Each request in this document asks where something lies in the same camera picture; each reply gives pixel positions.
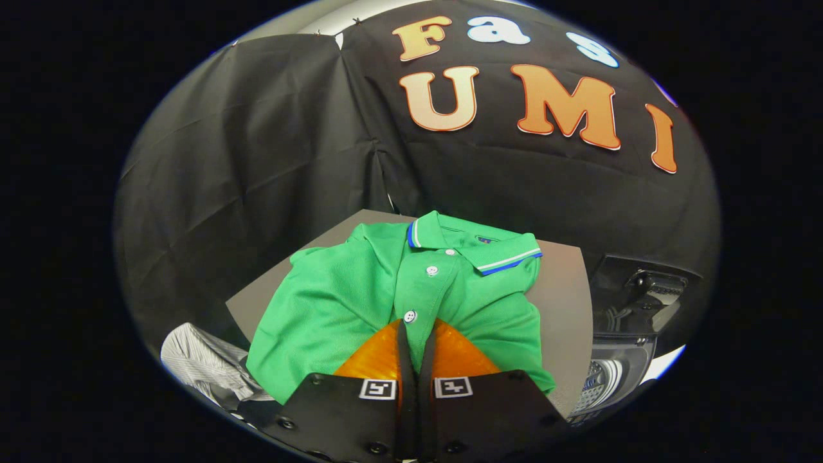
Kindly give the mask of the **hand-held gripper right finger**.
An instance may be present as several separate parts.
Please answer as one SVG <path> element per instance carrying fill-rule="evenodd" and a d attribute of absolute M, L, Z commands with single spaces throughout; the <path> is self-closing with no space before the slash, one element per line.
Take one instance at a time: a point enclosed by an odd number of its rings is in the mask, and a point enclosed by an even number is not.
<path fill-rule="evenodd" d="M 531 376 L 503 371 L 435 320 L 418 376 L 420 461 L 524 461 L 568 434 L 570 425 Z"/>

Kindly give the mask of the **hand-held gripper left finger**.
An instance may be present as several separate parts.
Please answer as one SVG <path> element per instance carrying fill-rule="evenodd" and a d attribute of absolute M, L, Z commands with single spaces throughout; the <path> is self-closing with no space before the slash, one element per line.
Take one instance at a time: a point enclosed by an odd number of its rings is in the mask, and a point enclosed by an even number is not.
<path fill-rule="evenodd" d="M 273 420 L 273 435 L 327 461 L 411 457 L 415 372 L 405 323 L 380 329 L 334 374 L 306 376 Z"/>

